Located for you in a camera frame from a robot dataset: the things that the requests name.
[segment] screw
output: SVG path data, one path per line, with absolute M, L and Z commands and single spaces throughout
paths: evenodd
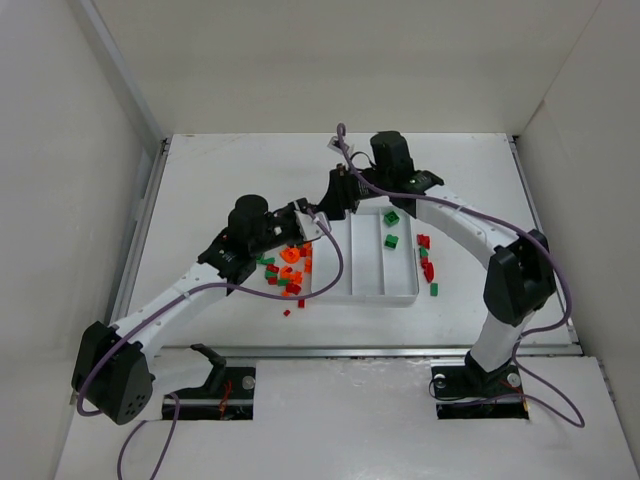
M 444 388 L 447 386 L 446 380 L 447 380 L 447 377 L 445 377 L 443 373 L 436 373 L 433 376 L 433 385 L 436 388 Z
M 517 373 L 510 373 L 509 375 L 507 375 L 507 382 L 509 382 L 509 385 L 511 385 L 512 387 L 519 387 L 520 385 L 522 385 L 520 375 L 518 375 Z
M 256 386 L 256 379 L 251 375 L 247 375 L 242 379 L 242 388 L 245 390 L 253 390 Z

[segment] white tray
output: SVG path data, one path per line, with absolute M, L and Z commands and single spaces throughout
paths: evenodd
M 389 227 L 383 217 L 392 210 L 400 222 Z M 344 273 L 317 301 L 389 306 L 407 306 L 415 301 L 419 283 L 409 215 L 393 207 L 360 207 L 344 221 L 331 222 L 331 228 L 342 250 Z M 398 237 L 395 250 L 384 246 L 388 234 Z M 323 237 L 313 244 L 311 290 L 327 285 L 337 273 L 335 249 Z

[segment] white wall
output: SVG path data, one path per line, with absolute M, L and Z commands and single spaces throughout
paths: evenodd
M 51 474 L 141 143 L 64 0 L 0 0 L 0 465 Z
M 96 0 L 166 133 L 520 133 L 599 0 Z
M 640 461 L 640 2 L 603 0 L 519 142 L 543 226 Z

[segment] white table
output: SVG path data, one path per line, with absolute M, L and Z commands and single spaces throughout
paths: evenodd
M 526 229 L 534 220 L 503 134 L 406 134 L 416 168 L 444 178 L 467 202 Z M 350 134 L 370 152 L 371 134 Z M 131 309 L 172 284 L 226 226 L 235 200 L 264 196 L 270 208 L 324 195 L 328 172 L 341 157 L 326 148 L 330 134 L 176 135 L 162 175 L 153 216 L 133 289 Z M 373 204 L 385 204 L 376 199 Z M 416 233 L 432 236 L 431 259 L 440 285 L 421 293 L 408 308 L 332 306 L 308 302 L 305 310 L 283 302 L 235 293 L 203 312 L 172 342 L 251 347 L 466 347 L 475 342 L 485 318 L 485 272 L 461 247 L 420 222 Z M 256 274 L 247 286 L 264 288 Z M 531 326 L 557 321 L 556 297 Z M 566 329 L 527 339 L 539 345 L 571 344 Z
M 157 479 L 637 479 L 595 359 L 523 363 L 575 401 L 585 429 L 533 403 L 530 421 L 438 420 L 427 360 L 265 360 L 257 366 L 254 420 L 179 422 Z M 569 414 L 542 384 L 525 376 L 523 387 Z M 142 414 L 158 412 L 152 401 Z M 169 423 L 137 433 L 126 479 L 149 478 Z M 76 416 L 56 479 L 115 478 L 134 426 Z

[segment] green cube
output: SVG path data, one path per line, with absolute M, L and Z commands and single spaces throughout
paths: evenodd
M 393 210 L 391 210 L 389 213 L 387 213 L 384 216 L 384 223 L 386 223 L 388 227 L 393 227 L 399 221 L 400 221 L 400 217 Z
M 387 235 L 387 238 L 384 239 L 384 246 L 387 248 L 395 250 L 397 245 L 398 237 L 396 237 L 395 235 Z

